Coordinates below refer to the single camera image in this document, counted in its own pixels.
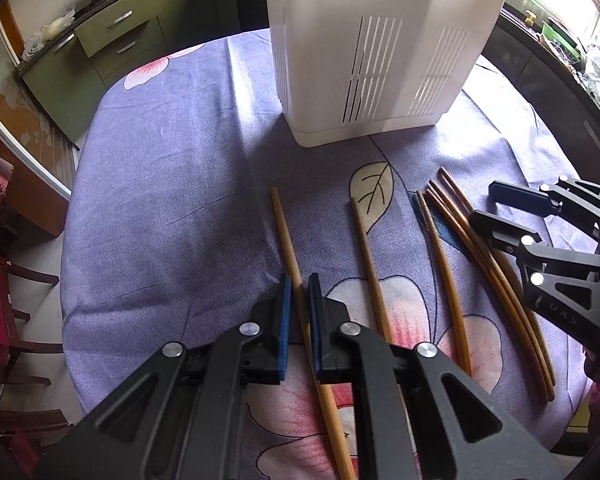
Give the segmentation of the white plastic bag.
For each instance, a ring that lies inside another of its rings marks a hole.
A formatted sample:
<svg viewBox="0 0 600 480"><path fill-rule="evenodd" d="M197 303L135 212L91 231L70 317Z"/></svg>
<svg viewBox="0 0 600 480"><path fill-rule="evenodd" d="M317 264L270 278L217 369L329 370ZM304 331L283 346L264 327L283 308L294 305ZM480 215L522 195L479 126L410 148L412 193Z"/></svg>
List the white plastic bag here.
<svg viewBox="0 0 600 480"><path fill-rule="evenodd" d="M74 14L76 14L76 10L70 8L64 15L55 18L50 24L42 26L38 32L35 32L24 43L22 57L27 60L41 50L50 40L58 36L72 24Z"/></svg>

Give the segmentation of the white plastic utensil holder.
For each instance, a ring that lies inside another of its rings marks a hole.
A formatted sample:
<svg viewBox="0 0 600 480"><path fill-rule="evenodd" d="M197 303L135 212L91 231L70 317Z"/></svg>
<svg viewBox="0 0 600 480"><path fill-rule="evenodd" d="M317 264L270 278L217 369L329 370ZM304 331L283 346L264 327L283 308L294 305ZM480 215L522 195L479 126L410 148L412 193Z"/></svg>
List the white plastic utensil holder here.
<svg viewBox="0 0 600 480"><path fill-rule="evenodd" d="M266 0L276 90L305 148L436 124L505 0Z"/></svg>

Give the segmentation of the purple floral tablecloth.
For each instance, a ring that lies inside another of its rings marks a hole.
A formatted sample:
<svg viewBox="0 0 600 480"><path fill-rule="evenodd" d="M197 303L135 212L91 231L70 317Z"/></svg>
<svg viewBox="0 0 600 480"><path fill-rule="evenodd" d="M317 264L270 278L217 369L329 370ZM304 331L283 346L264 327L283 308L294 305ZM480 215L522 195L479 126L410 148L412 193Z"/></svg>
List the purple floral tablecloth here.
<svg viewBox="0 0 600 480"><path fill-rule="evenodd" d="M91 411L163 344L196 348L244 322L285 269L277 191L303 275L373 326L350 201L368 240L393 341L453 350L449 310L414 196L445 169L470 202L489 184L532 188L573 166L488 61L437 125L302 148L275 88L268 32L149 63L99 103L74 181L61 260L62 342Z"/></svg>

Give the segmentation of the sliding glass door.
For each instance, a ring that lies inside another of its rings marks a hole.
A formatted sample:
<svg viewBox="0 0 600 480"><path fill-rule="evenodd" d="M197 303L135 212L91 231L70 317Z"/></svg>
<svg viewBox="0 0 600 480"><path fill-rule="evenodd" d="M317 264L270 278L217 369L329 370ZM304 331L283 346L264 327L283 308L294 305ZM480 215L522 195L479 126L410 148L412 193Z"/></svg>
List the sliding glass door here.
<svg viewBox="0 0 600 480"><path fill-rule="evenodd" d="M18 58L0 20L0 140L64 200L70 200L78 149L17 77Z"/></svg>

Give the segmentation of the wooden chair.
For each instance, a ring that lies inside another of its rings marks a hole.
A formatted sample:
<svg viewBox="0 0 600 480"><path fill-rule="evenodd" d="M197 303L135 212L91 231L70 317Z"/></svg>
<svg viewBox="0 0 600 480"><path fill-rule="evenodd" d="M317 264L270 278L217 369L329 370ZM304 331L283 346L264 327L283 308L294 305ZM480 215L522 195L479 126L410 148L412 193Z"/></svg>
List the wooden chair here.
<svg viewBox="0 0 600 480"><path fill-rule="evenodd" d="M17 266L10 260L0 256L0 385L48 386L46 377L22 376L14 372L15 365L23 353L27 354L61 354L64 352L59 342L37 342L20 337L16 322L28 322L30 314L12 306L10 299L9 278L23 278L35 283L50 285L59 283L55 274L33 271ZM40 442L66 430L69 423L62 411L50 410L42 412L0 411L0 437L23 436L32 442Z"/></svg>

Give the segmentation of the green lower cabinets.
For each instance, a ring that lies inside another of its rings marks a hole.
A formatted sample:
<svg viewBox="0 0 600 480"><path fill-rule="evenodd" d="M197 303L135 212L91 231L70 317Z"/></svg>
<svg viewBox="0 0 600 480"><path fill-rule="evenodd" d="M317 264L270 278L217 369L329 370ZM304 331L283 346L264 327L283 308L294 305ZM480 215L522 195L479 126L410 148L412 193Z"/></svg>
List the green lower cabinets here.
<svg viewBox="0 0 600 480"><path fill-rule="evenodd" d="M99 0L18 66L22 82L71 141L106 91L157 58L239 32L236 0Z"/></svg>

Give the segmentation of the wooden chopstick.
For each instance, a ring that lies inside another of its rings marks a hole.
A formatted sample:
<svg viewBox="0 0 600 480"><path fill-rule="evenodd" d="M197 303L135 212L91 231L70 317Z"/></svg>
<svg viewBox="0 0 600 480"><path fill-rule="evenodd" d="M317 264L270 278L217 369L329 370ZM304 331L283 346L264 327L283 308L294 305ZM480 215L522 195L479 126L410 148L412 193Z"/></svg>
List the wooden chopstick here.
<svg viewBox="0 0 600 480"><path fill-rule="evenodd" d="M515 340L521 346L521 353L526 358L528 367L531 370L532 378L534 379L536 390L538 390L541 402L548 403L550 401L554 401L555 388L554 398L551 398L547 395L546 383L539 366L539 361L533 352L533 348L531 347L530 340L528 339L528 334L524 329L524 326L520 324L520 321L516 315L516 311L509 304L505 292L500 289L500 285L496 282L494 273L486 264L486 260L483 259L482 253L468 236L466 229L460 225L460 218L458 218L457 212L454 211L455 207L449 202L451 196L445 192L440 184L434 182L434 180L429 181L425 193L426 196L432 200L434 206L440 210L446 221L449 222L452 230L465 244L465 247L468 249L472 260L474 260L474 263L480 269L480 272L486 281L486 287L496 298L496 303L500 308L501 314L504 315L506 321L509 322L510 327L514 331Z"/></svg>
<svg viewBox="0 0 600 480"><path fill-rule="evenodd" d="M416 192L417 200L419 203L422 216L424 217L428 233L431 238L432 248L434 248L434 254L436 255L437 264L441 276L441 281L444 287L446 302L450 312L450 318L452 322L452 333L453 342L455 346L456 362L465 373L471 375L471 359L470 351L468 346L468 339L465 330L464 316L462 306L460 305L460 297L458 296L457 289L455 286L454 278L449 267L448 260L446 260L444 249L441 244L441 240L438 234L434 218L427 205L426 198L423 192Z"/></svg>
<svg viewBox="0 0 600 480"><path fill-rule="evenodd" d="M306 290L304 289L300 266L297 260L294 244L288 229L282 201L278 189L270 188L270 196L275 217L276 229L282 248L284 263L291 278L292 292L294 293L294 304L298 314L299 324L302 331L306 356L308 357L314 381L314 388L326 426L332 454L334 454L338 477L340 479L354 480L356 473L351 460L346 437L344 436L342 423L338 414L334 394L330 385L322 385L316 378L314 370L313 336L311 333L310 309L306 302Z"/></svg>
<svg viewBox="0 0 600 480"><path fill-rule="evenodd" d="M366 273L368 287L370 288L370 300L372 300L376 326L381 336L383 336L389 344L392 344L391 327L384 297L382 296L380 281L375 268L373 254L370 250L370 243L368 242L363 219L360 210L358 209L358 203L354 197L350 198L350 207L355 225L356 239L358 240L358 248L360 248L362 263Z"/></svg>
<svg viewBox="0 0 600 480"><path fill-rule="evenodd" d="M524 326L533 352L538 358L539 366L546 383L547 395L554 398L556 377L552 361L550 360L550 352L547 350L538 320L530 309L522 305L522 287L517 274L507 260L506 255L503 255L494 249L489 242L483 240L469 224L469 215L475 208L449 174L449 171L444 167L440 167L438 169L438 178L452 193L449 202L455 207L454 211L457 212L458 218L460 218L460 225L466 229L468 236L482 253L483 259L486 260L486 264L494 273L494 278L500 285L500 289L505 292L509 304L516 311L520 324Z"/></svg>

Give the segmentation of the wooden chopstick on table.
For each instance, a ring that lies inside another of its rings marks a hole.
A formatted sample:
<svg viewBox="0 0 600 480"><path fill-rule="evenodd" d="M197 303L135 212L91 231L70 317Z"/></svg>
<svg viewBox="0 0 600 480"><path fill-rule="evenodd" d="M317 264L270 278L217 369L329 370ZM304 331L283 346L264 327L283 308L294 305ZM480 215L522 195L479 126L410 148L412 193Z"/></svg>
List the wooden chopstick on table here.
<svg viewBox="0 0 600 480"><path fill-rule="evenodd" d="M427 205L426 198L423 192L416 192L417 200L419 203L422 216L424 217L428 233L431 238L432 248L434 248L434 254L436 255L437 264L441 276L441 281L444 287L446 302L450 312L450 318L452 322L452 333L453 342L455 346L456 362L465 373L471 375L471 359L470 351L468 346L468 339L465 330L464 316L462 306L460 305L460 297L458 296L457 289L455 286L454 278L449 267L448 260L446 260L444 249L441 244L441 240L438 234L434 218Z"/></svg>
<svg viewBox="0 0 600 480"><path fill-rule="evenodd" d="M533 352L533 348L531 347L530 340L528 339L528 334L524 329L524 326L520 324L520 321L516 315L516 311L509 304L505 292L500 289L500 285L496 282L494 273L486 264L486 260L483 259L482 253L468 236L466 229L460 225L460 218L458 218L457 212L454 211L455 207L449 202L451 196L445 192L440 184L434 182L434 180L429 181L425 193L426 196L432 200L434 206L440 210L446 221L449 222L452 230L465 244L465 247L468 249L472 260L474 260L474 263L480 269L480 272L486 281L486 287L496 298L496 303L500 308L501 314L504 315L506 321L509 322L510 327L514 331L515 340L521 346L521 353L526 358L528 367L531 370L532 378L534 379L536 390L538 390L541 402L548 403L550 401L554 401L555 388L554 398L551 398L547 395L546 383L539 366L539 361Z"/></svg>
<svg viewBox="0 0 600 480"><path fill-rule="evenodd" d="M546 383L547 395L554 398L556 377L552 361L550 360L550 352L547 350L538 320L530 309L522 305L522 287L517 274L507 260L506 255L503 255L494 249L489 242L483 240L469 224L469 215L475 208L449 174L449 171L444 167L440 167L438 169L438 178L452 193L449 202L455 207L454 211L457 212L458 218L460 218L460 225L466 229L468 236L482 253L483 259L486 260L486 264L494 273L494 278L500 285L500 289L505 292L509 304L516 311L520 324L524 326L533 352L538 358L539 366Z"/></svg>
<svg viewBox="0 0 600 480"><path fill-rule="evenodd" d="M360 248L362 263L366 273L368 287L370 288L370 300L372 300L376 326L381 336L383 336L389 344L392 344L391 327L384 297L382 296L380 281L375 268L373 254L370 250L370 243L368 242L363 219L360 210L358 209L358 203L354 197L350 198L350 207L355 225L356 239L358 240L358 248Z"/></svg>

